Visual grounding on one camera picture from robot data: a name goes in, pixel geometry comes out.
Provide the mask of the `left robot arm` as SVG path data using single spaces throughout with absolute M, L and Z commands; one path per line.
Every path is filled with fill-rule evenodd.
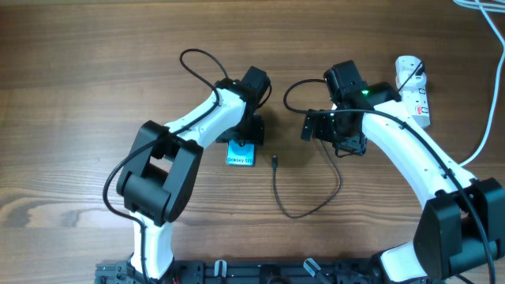
M 213 143 L 263 144 L 264 120 L 256 110 L 270 90 L 266 72 L 252 66 L 240 80 L 216 82 L 186 116 L 140 127 L 116 185 L 137 231 L 128 261 L 137 281 L 157 283 L 170 271 L 173 224 L 193 193 L 204 150 Z

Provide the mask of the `Galaxy S25 smartphone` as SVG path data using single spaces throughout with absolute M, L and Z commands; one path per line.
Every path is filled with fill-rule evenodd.
M 226 164 L 229 166 L 254 166 L 256 147 L 254 144 L 239 144 L 231 140 L 228 142 Z

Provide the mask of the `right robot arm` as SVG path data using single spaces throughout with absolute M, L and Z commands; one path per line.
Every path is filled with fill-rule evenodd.
M 504 256 L 504 189 L 459 166 L 415 122 L 387 82 L 369 85 L 354 62 L 324 73 L 334 106 L 309 110 L 302 139 L 331 143 L 336 152 L 363 155 L 372 141 L 407 180 L 422 207 L 412 241 L 378 255 L 383 280 L 445 280 Z

